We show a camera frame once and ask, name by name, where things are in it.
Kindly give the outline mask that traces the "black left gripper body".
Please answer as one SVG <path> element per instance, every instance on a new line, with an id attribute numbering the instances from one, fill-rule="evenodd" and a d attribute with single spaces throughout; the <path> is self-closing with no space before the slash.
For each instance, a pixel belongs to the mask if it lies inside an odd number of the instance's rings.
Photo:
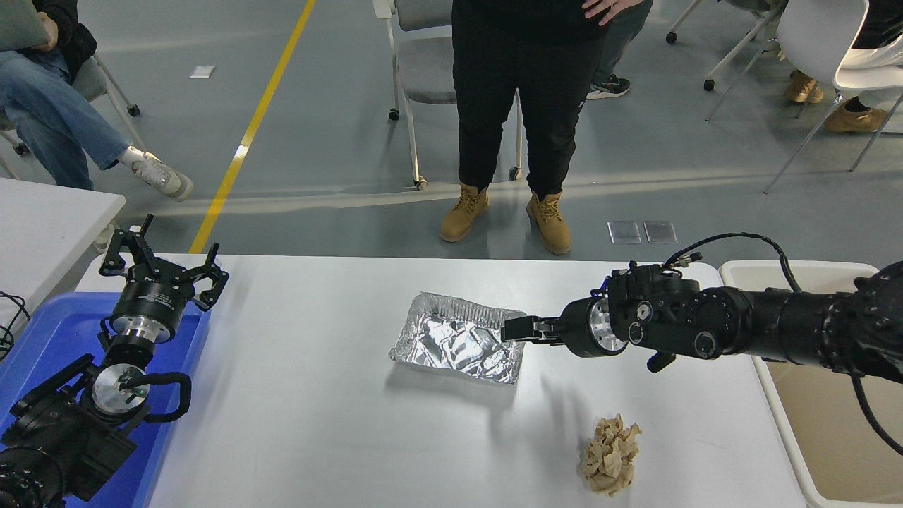
<path id="1" fill-rule="evenodd" d="M 111 315 L 113 328 L 130 327 L 129 320 L 145 318 L 165 329 L 176 329 L 183 318 L 191 289 L 187 284 L 158 282 L 147 277 L 129 281 Z"/>

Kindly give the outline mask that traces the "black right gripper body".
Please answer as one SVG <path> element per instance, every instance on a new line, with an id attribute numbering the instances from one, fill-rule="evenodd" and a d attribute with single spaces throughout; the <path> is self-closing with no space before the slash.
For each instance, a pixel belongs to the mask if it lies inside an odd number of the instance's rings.
<path id="1" fill-rule="evenodd" d="M 561 339 L 569 351 L 583 358 L 607 355 L 607 301 L 586 297 L 565 306 Z"/>

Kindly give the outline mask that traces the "standing person's left hand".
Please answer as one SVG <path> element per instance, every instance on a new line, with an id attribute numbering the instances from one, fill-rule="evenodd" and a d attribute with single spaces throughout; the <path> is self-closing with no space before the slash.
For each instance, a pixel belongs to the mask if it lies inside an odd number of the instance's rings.
<path id="1" fill-rule="evenodd" d="M 597 25 L 606 26 L 623 11 L 642 3 L 644 1 L 641 0 L 587 0 L 583 1 L 581 9 L 587 20 L 595 20 Z"/>

